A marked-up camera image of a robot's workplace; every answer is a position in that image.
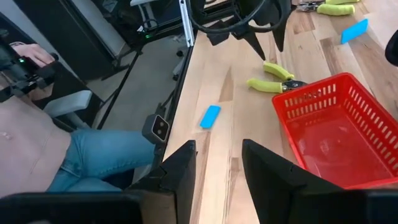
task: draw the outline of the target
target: wooden table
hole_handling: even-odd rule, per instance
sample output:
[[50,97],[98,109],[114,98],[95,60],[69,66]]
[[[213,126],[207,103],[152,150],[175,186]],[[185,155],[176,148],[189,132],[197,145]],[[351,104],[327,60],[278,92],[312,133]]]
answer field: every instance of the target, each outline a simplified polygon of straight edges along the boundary
[[[258,34],[267,60],[315,82],[351,72],[398,119],[398,69],[384,49],[398,29],[398,1],[362,0],[354,16],[331,17],[293,12],[280,53],[270,34]],[[369,19],[367,34],[341,45],[343,29]],[[253,139],[295,162],[271,103],[274,96],[246,86],[246,80],[274,80],[262,70],[263,61],[245,41],[230,37],[216,47],[197,35],[178,104],[165,159],[189,139],[197,142],[197,178],[191,223],[258,223],[244,177],[241,145]],[[221,113],[209,131],[199,123],[210,105]]]

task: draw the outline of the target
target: red plastic basket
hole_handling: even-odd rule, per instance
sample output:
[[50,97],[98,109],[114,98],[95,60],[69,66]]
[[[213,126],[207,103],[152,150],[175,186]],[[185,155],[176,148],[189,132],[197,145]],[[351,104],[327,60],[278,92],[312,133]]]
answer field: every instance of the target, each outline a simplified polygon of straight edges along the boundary
[[345,189],[398,182],[398,124],[352,74],[272,102],[304,169]]

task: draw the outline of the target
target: wire cutters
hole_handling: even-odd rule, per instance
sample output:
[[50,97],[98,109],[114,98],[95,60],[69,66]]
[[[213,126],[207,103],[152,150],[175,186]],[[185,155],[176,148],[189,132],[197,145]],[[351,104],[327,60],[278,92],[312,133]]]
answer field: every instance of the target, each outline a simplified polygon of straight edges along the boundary
[[316,11],[319,14],[325,14],[329,16],[345,16],[354,14],[355,7],[353,5],[338,5],[345,3],[355,3],[359,1],[360,0],[324,0],[300,2],[297,6],[297,10],[303,12]]
[[264,62],[263,69],[265,72],[269,72],[279,77],[284,82],[265,82],[258,80],[257,78],[251,78],[246,82],[248,86],[266,93],[283,93],[306,85],[305,82],[294,80],[293,74],[290,74],[287,70],[277,64]]

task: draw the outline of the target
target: person's hand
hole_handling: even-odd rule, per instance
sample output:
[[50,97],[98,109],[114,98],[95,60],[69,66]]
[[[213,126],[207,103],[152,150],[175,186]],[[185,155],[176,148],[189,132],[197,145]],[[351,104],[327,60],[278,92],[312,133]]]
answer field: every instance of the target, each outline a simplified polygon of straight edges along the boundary
[[30,59],[32,59],[40,67],[44,67],[55,60],[47,51],[45,51],[38,44],[22,44],[12,46],[12,48],[20,56],[29,57]]

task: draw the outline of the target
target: jeans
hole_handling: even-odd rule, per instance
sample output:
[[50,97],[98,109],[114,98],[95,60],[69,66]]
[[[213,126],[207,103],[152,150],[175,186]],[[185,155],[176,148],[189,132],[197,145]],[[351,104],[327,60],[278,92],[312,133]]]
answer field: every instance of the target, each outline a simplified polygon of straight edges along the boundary
[[82,129],[72,142],[48,192],[121,191],[102,181],[109,175],[151,164],[154,145],[141,133]]

